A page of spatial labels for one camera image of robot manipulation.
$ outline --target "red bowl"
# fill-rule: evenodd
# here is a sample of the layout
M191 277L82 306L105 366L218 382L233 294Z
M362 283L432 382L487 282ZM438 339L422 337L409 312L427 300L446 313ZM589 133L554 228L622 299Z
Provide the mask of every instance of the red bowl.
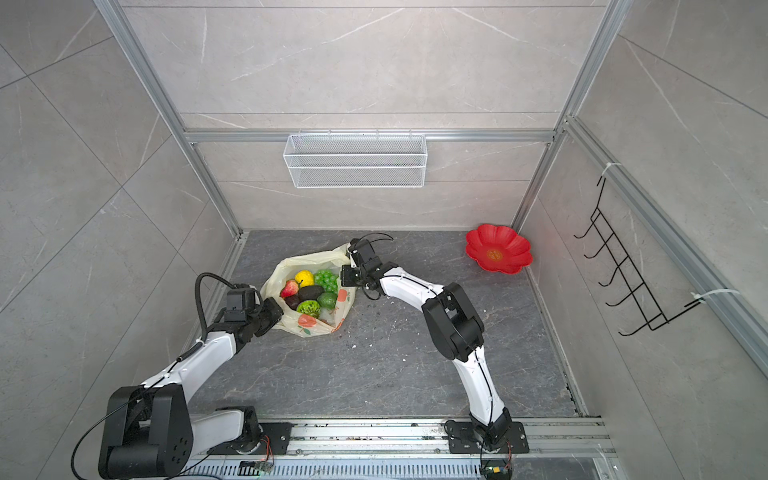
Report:
M467 233L467 255L488 272L519 273L533 262L531 244L509 227L485 223Z

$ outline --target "plastic bag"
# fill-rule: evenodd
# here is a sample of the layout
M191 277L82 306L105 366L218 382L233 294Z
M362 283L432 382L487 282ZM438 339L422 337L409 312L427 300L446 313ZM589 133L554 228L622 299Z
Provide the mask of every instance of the plastic bag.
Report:
M339 286L336 308L333 310L320 309L319 319L291 310L285 301L280 298L280 291L285 286L286 281L294 278L301 270L309 270L315 273L317 270L328 269L339 275L342 265L350 265L351 263L346 255L348 247L349 244L346 244L326 252L289 257L277 264L275 271L272 272L272 276L261 287L261 296L265 299L267 297L274 298L283 309L283 318L280 319L274 328L306 338L327 335L341 327L355 301L356 289L354 287L342 287L341 280L336 280L336 284Z

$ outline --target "lemon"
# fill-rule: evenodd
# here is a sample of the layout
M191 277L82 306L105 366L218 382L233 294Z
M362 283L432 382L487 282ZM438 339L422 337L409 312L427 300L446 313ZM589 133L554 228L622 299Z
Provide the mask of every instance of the lemon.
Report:
M294 277L299 286L310 286L315 284L315 276L309 270L301 270Z

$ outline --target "cable tie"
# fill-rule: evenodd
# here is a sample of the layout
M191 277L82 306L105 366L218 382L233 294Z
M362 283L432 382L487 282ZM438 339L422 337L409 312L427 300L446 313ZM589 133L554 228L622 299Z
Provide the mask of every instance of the cable tie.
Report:
M601 176L601 177L604 177L604 176L605 176L605 172L607 172L607 171L608 171L608 169L609 169L609 168L611 168L611 166L613 166L613 165L621 165L621 164L615 164L615 163L613 163L613 162L607 162L607 163L605 164L605 168L603 169L603 173L601 173L601 174L600 174L600 176Z
M739 290L733 290L731 288L718 288L702 294L698 294L694 292L691 292L690 294L694 296L695 300L699 300L700 303L706 303L707 301L704 299L704 297L712 295L714 293L734 293L736 295L741 295L741 292Z

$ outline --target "mesh basket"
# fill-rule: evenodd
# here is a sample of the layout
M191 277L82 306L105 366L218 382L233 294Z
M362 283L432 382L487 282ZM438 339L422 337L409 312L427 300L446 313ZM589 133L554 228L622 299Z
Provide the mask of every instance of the mesh basket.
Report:
M293 134L283 153L296 188L423 187L422 134Z

